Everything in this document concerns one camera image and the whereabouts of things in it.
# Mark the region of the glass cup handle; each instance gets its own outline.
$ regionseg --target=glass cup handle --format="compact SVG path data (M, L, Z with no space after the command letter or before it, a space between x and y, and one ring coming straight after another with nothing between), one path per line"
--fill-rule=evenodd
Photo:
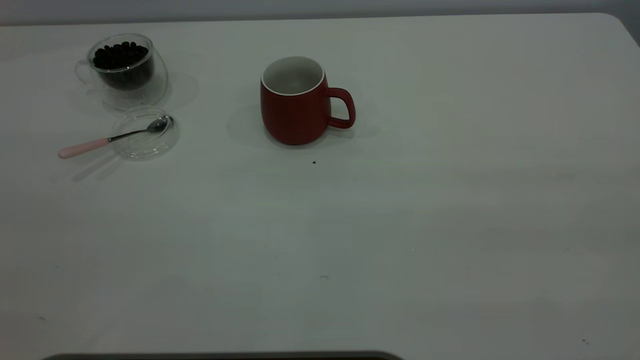
M89 73L89 71L91 71L91 69L89 69L89 62L86 60L80 60L77 64L76 64L76 76L77 78L83 82L83 84L93 87L93 81L91 81L91 74Z

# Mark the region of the glass cup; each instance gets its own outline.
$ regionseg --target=glass cup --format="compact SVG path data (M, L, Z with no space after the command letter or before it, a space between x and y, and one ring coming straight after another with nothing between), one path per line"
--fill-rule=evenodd
M119 69L95 66L96 51L123 42L146 47L148 53L135 64ZM100 90L104 102L121 110L157 103L164 96L168 83L164 61L151 40L140 34L120 34L98 42L89 50L86 59L76 64L76 76L84 84Z

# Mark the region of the white table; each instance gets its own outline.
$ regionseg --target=white table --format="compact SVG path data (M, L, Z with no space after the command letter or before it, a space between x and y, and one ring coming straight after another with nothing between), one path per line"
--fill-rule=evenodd
M60 160L111 129L73 68L122 32L164 57L180 141ZM3 359L640 356L640 51L615 18L30 26L0 49ZM266 136L260 73L288 54L351 92L353 129Z

